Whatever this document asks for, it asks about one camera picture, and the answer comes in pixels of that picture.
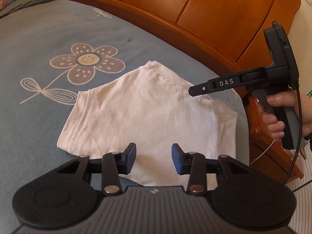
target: white t-shirt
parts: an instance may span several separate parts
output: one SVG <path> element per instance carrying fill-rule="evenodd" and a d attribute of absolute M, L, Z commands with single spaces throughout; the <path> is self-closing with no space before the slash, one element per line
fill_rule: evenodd
<path fill-rule="evenodd" d="M 135 163 L 125 177 L 145 186 L 186 187 L 188 175 L 178 175 L 171 159 L 173 143 L 209 159 L 221 154 L 235 158 L 236 152 L 237 114 L 208 95 L 191 97 L 190 86 L 159 62 L 149 61 L 79 92 L 57 146 L 96 159 L 136 143 Z"/>

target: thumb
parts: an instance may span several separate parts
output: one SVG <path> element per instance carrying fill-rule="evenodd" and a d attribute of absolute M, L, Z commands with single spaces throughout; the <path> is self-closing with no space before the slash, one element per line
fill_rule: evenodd
<path fill-rule="evenodd" d="M 294 108 L 298 107 L 297 95 L 293 90 L 267 96 L 266 100 L 271 106 L 290 106 Z"/>

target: blue-gray bed sheet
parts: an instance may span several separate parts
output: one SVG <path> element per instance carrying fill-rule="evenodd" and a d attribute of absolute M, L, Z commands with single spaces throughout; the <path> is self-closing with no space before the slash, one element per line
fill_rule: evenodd
<path fill-rule="evenodd" d="M 82 48 L 93 48 L 112 65 L 91 67 L 90 73 L 76 76 L 71 72 L 73 68 L 79 69 L 74 66 L 81 55 L 77 50 Z M 97 8 L 68 0 L 39 4 L 0 19 L 0 58 L 0 233 L 3 234 L 19 226 L 11 206 L 15 191 L 73 158 L 57 148 L 57 139 L 78 91 L 109 83 L 149 60 L 157 60 L 193 84 L 217 77 L 201 63 L 148 32 Z M 224 101 L 238 113 L 237 159 L 248 164 L 248 125 L 241 99 L 232 90 L 210 96 Z M 99 187 L 99 183 L 96 176 L 92 185 Z M 127 184 L 129 181 L 123 180 L 123 185 Z"/>

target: human hand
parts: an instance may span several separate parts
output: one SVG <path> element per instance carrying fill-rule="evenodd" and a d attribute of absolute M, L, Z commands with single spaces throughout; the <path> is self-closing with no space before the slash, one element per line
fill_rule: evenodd
<path fill-rule="evenodd" d="M 297 116 L 299 116 L 297 93 L 294 90 L 267 96 L 266 100 L 271 106 L 293 107 Z M 307 136 L 312 132 L 312 98 L 300 94 L 300 100 L 302 107 L 302 136 Z M 257 105 L 258 109 L 263 112 L 262 120 L 272 139 L 281 139 L 284 136 L 284 122 L 278 121 L 274 114 L 267 113 L 260 103 L 257 103 Z"/>

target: flower petal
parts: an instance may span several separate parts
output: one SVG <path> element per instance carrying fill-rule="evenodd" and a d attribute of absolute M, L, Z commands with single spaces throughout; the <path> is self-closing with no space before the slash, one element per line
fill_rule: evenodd
<path fill-rule="evenodd" d="M 75 55 L 93 52 L 92 46 L 84 43 L 76 43 L 71 47 L 71 52 Z"/>
<path fill-rule="evenodd" d="M 118 53 L 118 50 L 113 46 L 100 46 L 93 52 L 102 56 L 102 59 L 105 59 L 107 57 L 114 56 L 116 53 Z"/>
<path fill-rule="evenodd" d="M 75 58 L 76 55 L 62 54 L 57 57 L 54 57 L 50 61 L 50 65 L 54 68 L 71 68 L 76 65 Z"/>
<path fill-rule="evenodd" d="M 68 72 L 67 79 L 74 85 L 80 85 L 91 81 L 95 74 L 96 70 L 93 66 L 77 65 Z"/>
<path fill-rule="evenodd" d="M 94 67 L 105 73 L 119 73 L 124 70 L 125 63 L 119 59 L 106 57 Z"/>

